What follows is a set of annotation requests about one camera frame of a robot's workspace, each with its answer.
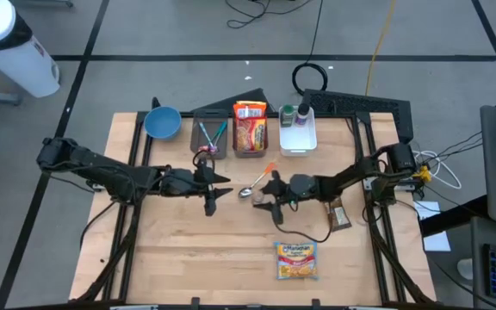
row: white plastic container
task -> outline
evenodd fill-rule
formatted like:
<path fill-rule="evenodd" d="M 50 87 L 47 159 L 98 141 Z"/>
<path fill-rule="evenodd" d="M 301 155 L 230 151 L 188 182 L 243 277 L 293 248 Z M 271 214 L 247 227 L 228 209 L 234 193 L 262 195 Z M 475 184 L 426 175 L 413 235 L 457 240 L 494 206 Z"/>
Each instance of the white plastic container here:
<path fill-rule="evenodd" d="M 0 71 L 34 97 L 59 85 L 59 68 L 8 0 L 0 0 Z"/>
<path fill-rule="evenodd" d="M 281 154 L 283 156 L 301 157 L 309 156 L 317 148 L 317 132 L 315 130 L 315 113 L 310 108 L 307 121 L 304 126 L 292 124 L 290 127 L 281 127 L 279 124 L 279 140 L 281 144 Z"/>

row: small bottle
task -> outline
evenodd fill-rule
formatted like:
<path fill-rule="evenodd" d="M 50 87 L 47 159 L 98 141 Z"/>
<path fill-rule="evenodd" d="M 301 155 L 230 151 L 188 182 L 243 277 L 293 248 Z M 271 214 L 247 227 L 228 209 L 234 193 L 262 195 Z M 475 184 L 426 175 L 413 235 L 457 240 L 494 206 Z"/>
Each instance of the small bottle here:
<path fill-rule="evenodd" d="M 298 106 L 298 113 L 296 114 L 296 119 L 294 121 L 296 125 L 306 125 L 307 116 L 309 115 L 309 109 L 310 107 L 307 103 L 302 103 L 300 104 L 300 106 Z"/>
<path fill-rule="evenodd" d="M 294 107 L 285 104 L 281 109 L 281 127 L 290 127 L 294 121 Z"/>

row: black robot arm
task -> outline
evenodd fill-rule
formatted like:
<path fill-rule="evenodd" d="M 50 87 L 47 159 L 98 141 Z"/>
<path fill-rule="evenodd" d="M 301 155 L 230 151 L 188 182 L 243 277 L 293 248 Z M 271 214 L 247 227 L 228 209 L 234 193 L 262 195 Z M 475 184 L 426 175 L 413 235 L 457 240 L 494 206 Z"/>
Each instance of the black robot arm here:
<path fill-rule="evenodd" d="M 379 157 L 384 153 L 387 154 L 389 164 L 381 170 Z M 401 143 L 384 146 L 333 177 L 293 175 L 290 184 L 286 184 L 274 170 L 273 179 L 261 190 L 265 195 L 273 195 L 275 201 L 253 206 L 270 211 L 273 221 L 280 225 L 282 224 L 281 205 L 312 199 L 332 202 L 342 195 L 344 189 L 362 180 L 367 180 L 372 187 L 375 202 L 389 203 L 394 200 L 395 185 L 399 180 L 410 177 L 415 170 L 416 163 L 411 147 Z"/>
<path fill-rule="evenodd" d="M 166 197 L 204 196 L 206 216 L 214 214 L 215 200 L 233 189 L 214 189 L 215 183 L 230 180 L 207 167 L 204 156 L 195 157 L 195 171 L 167 166 L 133 167 L 79 146 L 73 139 L 46 138 L 37 158 L 45 172 L 72 172 L 101 184 L 119 203 L 141 203 L 146 195 Z"/>

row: trash can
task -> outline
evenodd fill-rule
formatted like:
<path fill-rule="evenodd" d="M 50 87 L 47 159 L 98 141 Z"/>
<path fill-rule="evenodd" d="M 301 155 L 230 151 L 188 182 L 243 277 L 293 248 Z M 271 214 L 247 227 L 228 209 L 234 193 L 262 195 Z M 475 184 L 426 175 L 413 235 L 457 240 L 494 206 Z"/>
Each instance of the trash can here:
<path fill-rule="evenodd" d="M 9 0 L 0 0 L 0 71 L 34 97 L 60 87 L 59 67 Z"/>

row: blue bowl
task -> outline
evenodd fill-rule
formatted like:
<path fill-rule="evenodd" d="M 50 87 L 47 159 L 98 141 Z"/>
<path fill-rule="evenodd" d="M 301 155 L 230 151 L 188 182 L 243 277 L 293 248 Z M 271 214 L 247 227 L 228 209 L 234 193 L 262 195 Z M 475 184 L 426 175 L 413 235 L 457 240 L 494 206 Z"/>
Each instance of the blue bowl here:
<path fill-rule="evenodd" d="M 170 107 L 158 107 L 145 117 L 145 130 L 154 139 L 171 140 L 181 129 L 179 111 Z"/>

